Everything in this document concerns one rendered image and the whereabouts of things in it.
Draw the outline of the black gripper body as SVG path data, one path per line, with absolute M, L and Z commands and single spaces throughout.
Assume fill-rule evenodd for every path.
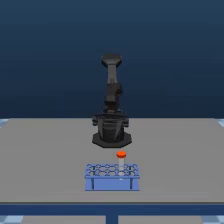
M 107 104 L 118 103 L 121 94 L 122 94 L 122 86 L 120 83 L 108 84 L 106 88 L 104 101 Z

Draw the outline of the orange-capped clear centrifuge tube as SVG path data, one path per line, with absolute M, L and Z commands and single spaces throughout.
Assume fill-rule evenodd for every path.
M 118 161 L 118 175 L 120 179 L 123 178 L 124 176 L 124 165 L 125 165 L 125 158 L 126 158 L 126 152 L 125 151 L 118 151 L 116 153 L 117 158 L 119 159 Z

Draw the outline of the blue test tube rack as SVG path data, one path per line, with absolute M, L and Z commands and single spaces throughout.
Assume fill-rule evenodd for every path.
M 140 173 L 137 164 L 87 164 L 84 173 L 86 191 L 138 191 Z

